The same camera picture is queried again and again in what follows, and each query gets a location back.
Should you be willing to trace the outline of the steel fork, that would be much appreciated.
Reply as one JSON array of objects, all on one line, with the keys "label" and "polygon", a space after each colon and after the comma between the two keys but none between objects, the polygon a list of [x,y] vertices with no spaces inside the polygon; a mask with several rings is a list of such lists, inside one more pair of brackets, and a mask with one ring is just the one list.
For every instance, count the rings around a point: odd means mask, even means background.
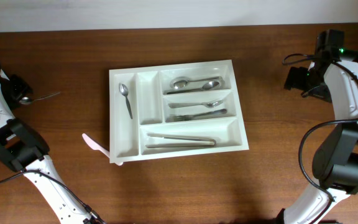
[{"label": "steel fork", "polygon": [[227,109],[220,109],[220,110],[198,113],[198,114],[172,115],[170,118],[172,119],[172,121],[191,121],[199,117],[216,116],[226,113],[227,113]]},{"label": "steel fork", "polygon": [[223,99],[221,100],[214,100],[209,102],[202,102],[202,103],[169,103],[169,108],[184,108],[184,107],[191,107],[191,106],[204,106],[206,108],[214,108],[219,106],[224,102]]}]

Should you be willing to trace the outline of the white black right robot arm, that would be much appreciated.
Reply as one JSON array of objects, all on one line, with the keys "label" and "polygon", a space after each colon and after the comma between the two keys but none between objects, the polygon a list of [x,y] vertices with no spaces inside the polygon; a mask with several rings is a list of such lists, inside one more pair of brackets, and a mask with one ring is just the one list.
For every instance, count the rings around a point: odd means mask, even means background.
[{"label": "white black right robot arm", "polygon": [[[275,223],[319,223],[335,205],[358,193],[358,51],[344,47],[343,31],[329,29],[319,34],[314,54],[300,58],[310,66],[282,60],[290,66],[285,89],[331,103],[335,118],[313,126],[301,139],[298,164],[309,184]],[[312,132],[330,125],[334,128],[316,150],[309,176],[303,165],[304,144]]]}]

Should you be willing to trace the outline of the white plastic knife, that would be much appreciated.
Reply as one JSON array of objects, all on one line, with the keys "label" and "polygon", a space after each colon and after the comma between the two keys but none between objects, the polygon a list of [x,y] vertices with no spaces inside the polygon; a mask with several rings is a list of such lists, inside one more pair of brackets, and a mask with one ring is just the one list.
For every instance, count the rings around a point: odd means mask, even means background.
[{"label": "white plastic knife", "polygon": [[106,156],[108,158],[108,161],[110,164],[115,164],[117,166],[123,166],[124,163],[123,162],[114,162],[112,160],[114,151],[105,148],[104,146],[100,145],[99,142],[95,141],[91,136],[89,136],[86,133],[82,133],[81,134],[82,139],[84,140],[84,142],[86,143],[86,145],[94,150],[94,151],[99,151],[100,153],[102,153],[104,156]]}]

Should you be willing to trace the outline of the steel tablespoon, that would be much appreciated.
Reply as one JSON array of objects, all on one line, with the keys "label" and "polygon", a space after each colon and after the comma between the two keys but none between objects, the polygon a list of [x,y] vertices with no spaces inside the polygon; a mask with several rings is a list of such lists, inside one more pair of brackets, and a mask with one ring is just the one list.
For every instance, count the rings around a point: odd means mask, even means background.
[{"label": "steel tablespoon", "polygon": [[223,78],[221,76],[201,78],[201,79],[189,79],[187,77],[178,77],[170,82],[170,87],[173,88],[174,90],[179,90],[181,88],[186,87],[189,83],[203,82],[203,81],[218,81],[218,80],[223,80]]},{"label": "steel tablespoon", "polygon": [[168,91],[165,94],[166,95],[172,95],[172,94],[179,94],[179,93],[190,93],[190,92],[196,92],[196,91],[209,91],[209,90],[216,90],[220,87],[219,81],[210,81],[208,83],[205,83],[201,88],[194,88],[194,89],[188,89],[188,90],[175,90],[175,91]]}]

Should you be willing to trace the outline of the small teaspoon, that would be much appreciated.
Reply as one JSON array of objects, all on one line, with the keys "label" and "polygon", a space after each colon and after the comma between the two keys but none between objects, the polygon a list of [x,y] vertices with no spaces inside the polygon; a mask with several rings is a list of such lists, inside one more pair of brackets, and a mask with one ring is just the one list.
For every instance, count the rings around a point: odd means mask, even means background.
[{"label": "small teaspoon", "polygon": [[130,119],[133,119],[133,115],[132,115],[132,109],[131,109],[131,104],[129,102],[129,90],[128,90],[128,87],[123,84],[123,83],[119,83],[119,92],[122,96],[125,97],[126,99],[126,106],[127,106],[127,110],[128,110],[128,113],[129,113],[129,116],[130,116]]},{"label": "small teaspoon", "polygon": [[59,95],[59,94],[60,94],[60,92],[56,92],[56,93],[51,93],[49,95],[41,96],[38,98],[30,98],[30,97],[25,96],[19,101],[19,103],[22,105],[30,105],[35,101],[45,100],[47,98],[51,98],[51,97]]}]

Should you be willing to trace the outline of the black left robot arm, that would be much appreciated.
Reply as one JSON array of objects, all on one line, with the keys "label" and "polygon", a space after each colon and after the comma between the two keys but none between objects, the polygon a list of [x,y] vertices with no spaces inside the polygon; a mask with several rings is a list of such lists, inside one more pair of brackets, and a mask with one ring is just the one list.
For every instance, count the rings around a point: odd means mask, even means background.
[{"label": "black left robot arm", "polygon": [[0,64],[0,162],[15,174],[4,181],[26,177],[47,201],[60,223],[103,223],[89,205],[62,181],[45,139],[13,114],[31,103],[33,89],[17,75],[7,75]]}]

